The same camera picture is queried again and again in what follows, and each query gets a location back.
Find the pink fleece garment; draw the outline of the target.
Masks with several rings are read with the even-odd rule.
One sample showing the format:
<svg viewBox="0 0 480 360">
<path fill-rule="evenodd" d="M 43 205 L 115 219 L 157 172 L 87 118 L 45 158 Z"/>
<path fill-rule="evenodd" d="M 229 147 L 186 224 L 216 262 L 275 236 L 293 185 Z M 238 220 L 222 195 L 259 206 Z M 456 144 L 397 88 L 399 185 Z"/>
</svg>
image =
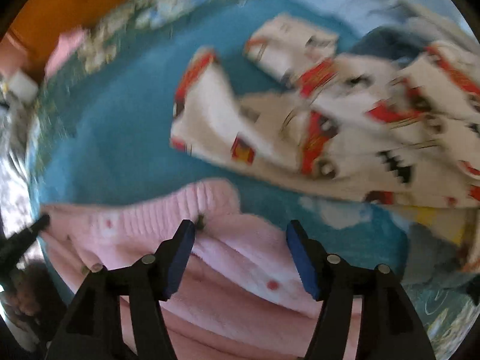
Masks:
<svg viewBox="0 0 480 360">
<path fill-rule="evenodd" d="M 320 303 L 305 292 L 284 233 L 242 213 L 223 179 L 188 184 L 137 205 L 49 204 L 49 261 L 77 291 L 95 267 L 128 267 L 202 219 L 178 291 L 161 306 L 179 359 L 300 359 Z"/>
</svg>

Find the grey floral quilt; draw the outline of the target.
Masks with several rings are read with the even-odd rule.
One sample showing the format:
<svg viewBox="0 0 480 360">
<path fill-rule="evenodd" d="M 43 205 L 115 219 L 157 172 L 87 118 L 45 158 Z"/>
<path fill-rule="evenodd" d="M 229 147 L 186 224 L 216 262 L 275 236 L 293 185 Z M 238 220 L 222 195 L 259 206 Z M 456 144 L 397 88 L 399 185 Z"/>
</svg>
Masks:
<svg viewBox="0 0 480 360">
<path fill-rule="evenodd" d="M 1 234 L 12 236 L 32 219 L 25 168 L 29 113 L 1 80 Z"/>
</svg>

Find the dark grey garment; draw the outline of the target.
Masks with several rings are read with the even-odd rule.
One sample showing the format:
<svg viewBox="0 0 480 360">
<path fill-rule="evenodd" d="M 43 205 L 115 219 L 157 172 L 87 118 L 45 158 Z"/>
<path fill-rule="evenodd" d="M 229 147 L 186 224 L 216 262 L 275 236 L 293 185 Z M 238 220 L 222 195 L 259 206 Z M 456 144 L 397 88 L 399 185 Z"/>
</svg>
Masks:
<svg viewBox="0 0 480 360">
<path fill-rule="evenodd" d="M 421 284 L 438 289 L 461 289 L 479 274 L 461 272 L 457 248 L 437 238 L 425 226 L 411 223 L 408 229 L 408 257 L 402 283 Z"/>
</svg>

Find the teal floral plush blanket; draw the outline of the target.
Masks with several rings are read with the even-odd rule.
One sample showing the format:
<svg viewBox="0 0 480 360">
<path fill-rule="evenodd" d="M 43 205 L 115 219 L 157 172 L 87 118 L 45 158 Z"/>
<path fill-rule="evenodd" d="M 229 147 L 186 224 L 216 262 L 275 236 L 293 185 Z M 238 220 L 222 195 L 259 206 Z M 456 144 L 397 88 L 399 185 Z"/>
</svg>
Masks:
<svg viewBox="0 0 480 360">
<path fill-rule="evenodd" d="M 402 283 L 408 229 L 417 223 L 457 248 L 461 289 L 403 284 L 437 359 L 449 359 L 479 321 L 479 209 L 458 212 L 352 202 L 286 189 L 172 146 L 174 94 L 195 52 L 212 48 L 242 96 L 283 87 L 243 53 L 247 39 L 280 14 L 335 33 L 350 53 L 360 36 L 337 16 L 295 0 L 127 0 L 106 16 L 43 86 L 28 148 L 30 194 L 44 205 L 137 205 L 207 179 L 227 180 L 240 210 L 286 236 L 297 219 L 329 254 L 352 266 L 387 265 Z"/>
</svg>

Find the white car print pajamas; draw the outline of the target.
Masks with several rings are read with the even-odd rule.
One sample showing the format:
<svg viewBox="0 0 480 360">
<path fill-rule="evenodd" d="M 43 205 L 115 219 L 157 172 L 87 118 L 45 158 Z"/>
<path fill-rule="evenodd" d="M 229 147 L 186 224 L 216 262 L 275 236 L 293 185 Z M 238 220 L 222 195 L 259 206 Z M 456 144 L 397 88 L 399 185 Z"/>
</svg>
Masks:
<svg viewBox="0 0 480 360">
<path fill-rule="evenodd" d="M 216 52 L 198 49 L 176 88 L 173 147 L 286 189 L 352 202 L 479 209 L 479 46 L 420 9 L 350 53 L 288 14 L 244 56 L 282 92 L 238 96 Z"/>
</svg>

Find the pink striped cloth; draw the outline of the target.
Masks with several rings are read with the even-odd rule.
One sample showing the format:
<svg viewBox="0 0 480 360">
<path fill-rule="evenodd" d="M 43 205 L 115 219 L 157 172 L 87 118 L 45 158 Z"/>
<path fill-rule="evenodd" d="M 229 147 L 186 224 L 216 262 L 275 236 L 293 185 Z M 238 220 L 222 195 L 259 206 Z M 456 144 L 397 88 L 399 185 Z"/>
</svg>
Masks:
<svg viewBox="0 0 480 360">
<path fill-rule="evenodd" d="M 88 33 L 89 31 L 86 28 L 79 27 L 59 35 L 57 45 L 47 60 L 44 80 L 49 80 L 64 66 L 64 63 L 69 60 L 86 39 Z"/>
</svg>

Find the orange wooden headboard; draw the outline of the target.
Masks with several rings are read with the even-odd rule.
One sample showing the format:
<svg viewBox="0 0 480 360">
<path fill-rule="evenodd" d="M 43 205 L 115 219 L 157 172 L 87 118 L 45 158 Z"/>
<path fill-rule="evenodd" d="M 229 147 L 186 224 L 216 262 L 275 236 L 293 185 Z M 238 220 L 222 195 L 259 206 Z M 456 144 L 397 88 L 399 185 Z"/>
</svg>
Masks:
<svg viewBox="0 0 480 360">
<path fill-rule="evenodd" d="M 44 77 L 59 35 L 91 28 L 125 0 L 28 0 L 1 33 L 1 74 L 21 69 L 33 80 Z"/>
</svg>

